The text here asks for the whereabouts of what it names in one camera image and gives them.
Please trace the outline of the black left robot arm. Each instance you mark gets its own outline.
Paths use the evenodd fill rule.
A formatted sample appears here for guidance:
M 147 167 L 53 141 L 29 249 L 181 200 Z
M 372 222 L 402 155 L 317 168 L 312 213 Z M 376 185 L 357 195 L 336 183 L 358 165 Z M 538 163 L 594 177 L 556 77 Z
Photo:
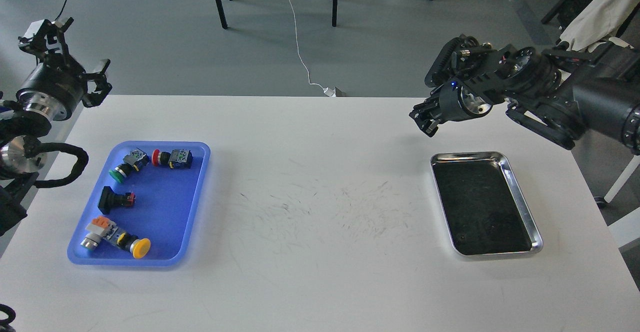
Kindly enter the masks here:
M 19 49 L 35 56 L 36 67 L 16 92 L 14 101 L 1 101 L 1 111 L 11 111 L 0 125 L 0 176 L 7 181 L 1 188 L 0 231 L 2 234 L 26 218 L 22 201 L 30 188 L 48 189 L 74 182 L 89 162 L 89 155 L 78 146 L 62 142 L 41 142 L 54 121 L 66 121 L 78 104 L 94 108 L 112 90 L 106 71 L 110 60 L 100 61 L 89 73 L 71 56 L 65 33 L 73 18 L 32 22 L 18 39 Z M 61 152 L 77 159 L 69 175 L 61 179 L 39 180 L 47 154 Z

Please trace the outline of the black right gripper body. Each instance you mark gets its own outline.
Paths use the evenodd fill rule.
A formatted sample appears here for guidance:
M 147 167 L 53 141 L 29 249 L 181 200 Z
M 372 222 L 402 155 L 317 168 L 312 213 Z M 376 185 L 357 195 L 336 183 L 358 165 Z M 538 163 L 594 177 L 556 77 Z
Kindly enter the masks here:
M 493 108 L 461 83 L 444 83 L 432 90 L 430 96 L 436 99 L 435 115 L 441 122 L 484 117 Z

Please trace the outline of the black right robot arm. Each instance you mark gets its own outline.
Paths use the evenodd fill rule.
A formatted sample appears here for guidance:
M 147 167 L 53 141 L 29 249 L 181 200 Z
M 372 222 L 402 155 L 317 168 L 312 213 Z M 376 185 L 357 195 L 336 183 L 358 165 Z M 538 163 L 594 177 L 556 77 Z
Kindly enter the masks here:
M 592 130 L 638 155 L 639 58 L 613 42 L 592 52 L 569 51 L 565 42 L 538 52 L 461 35 L 439 52 L 424 80 L 430 95 L 409 116 L 432 137 L 445 122 L 481 118 L 507 102 L 512 121 L 563 149 Z

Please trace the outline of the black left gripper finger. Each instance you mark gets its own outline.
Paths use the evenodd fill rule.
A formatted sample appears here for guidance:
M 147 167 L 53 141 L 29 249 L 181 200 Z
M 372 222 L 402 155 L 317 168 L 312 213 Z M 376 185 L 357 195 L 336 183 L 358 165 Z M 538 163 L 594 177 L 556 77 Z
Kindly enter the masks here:
M 25 34 L 18 37 L 19 49 L 36 57 L 34 72 L 44 67 L 64 72 L 74 70 L 64 36 L 73 21 L 73 18 L 68 18 L 54 22 L 47 19 L 32 22 Z
M 80 80 L 83 83 L 87 84 L 91 82 L 95 85 L 93 92 L 89 92 L 87 86 L 85 86 L 86 88 L 81 98 L 85 108 L 95 108 L 100 106 L 112 90 L 112 85 L 108 83 L 106 76 L 106 71 L 110 66 L 110 63 L 110 60 L 100 60 L 98 66 L 92 73 L 83 72 L 80 74 Z

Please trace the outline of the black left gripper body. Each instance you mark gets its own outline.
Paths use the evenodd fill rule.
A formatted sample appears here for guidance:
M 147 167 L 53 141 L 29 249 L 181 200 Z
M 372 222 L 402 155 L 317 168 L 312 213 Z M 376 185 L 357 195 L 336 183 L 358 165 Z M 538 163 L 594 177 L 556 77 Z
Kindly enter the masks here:
M 24 110 L 40 113 L 50 121 L 66 121 L 72 115 L 86 86 L 73 75 L 39 64 L 16 93 Z

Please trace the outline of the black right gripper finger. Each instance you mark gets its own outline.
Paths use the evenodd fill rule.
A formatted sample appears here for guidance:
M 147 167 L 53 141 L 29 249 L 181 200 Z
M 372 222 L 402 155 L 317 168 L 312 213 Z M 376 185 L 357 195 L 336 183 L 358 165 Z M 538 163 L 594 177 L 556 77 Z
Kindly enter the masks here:
M 444 123 L 445 121 L 439 118 L 432 118 L 429 115 L 419 116 L 419 129 L 428 137 L 434 137 L 439 129 L 439 125 Z
M 440 98 L 428 97 L 422 103 L 414 105 L 409 117 L 416 122 L 442 122 Z

